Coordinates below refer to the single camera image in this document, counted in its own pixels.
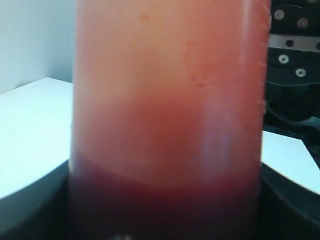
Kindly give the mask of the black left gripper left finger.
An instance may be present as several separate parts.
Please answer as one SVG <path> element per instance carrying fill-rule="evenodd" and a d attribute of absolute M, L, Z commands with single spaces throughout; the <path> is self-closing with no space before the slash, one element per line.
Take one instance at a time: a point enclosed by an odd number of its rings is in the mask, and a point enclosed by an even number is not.
<path fill-rule="evenodd" d="M 0 200 L 2 240 L 66 240 L 68 162 Z"/>

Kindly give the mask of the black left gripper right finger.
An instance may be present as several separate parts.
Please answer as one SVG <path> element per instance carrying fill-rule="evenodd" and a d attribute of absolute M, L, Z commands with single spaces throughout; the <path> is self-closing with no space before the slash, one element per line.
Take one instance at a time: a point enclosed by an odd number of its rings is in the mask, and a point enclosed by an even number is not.
<path fill-rule="evenodd" d="M 319 240 L 320 195 L 262 164 L 258 240 Z"/>

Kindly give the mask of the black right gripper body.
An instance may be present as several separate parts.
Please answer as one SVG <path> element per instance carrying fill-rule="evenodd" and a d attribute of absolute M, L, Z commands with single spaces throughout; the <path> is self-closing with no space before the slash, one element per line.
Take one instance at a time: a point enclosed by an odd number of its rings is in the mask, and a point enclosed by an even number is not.
<path fill-rule="evenodd" d="M 264 129 L 301 139 L 320 163 L 320 2 L 271 1 Z"/>

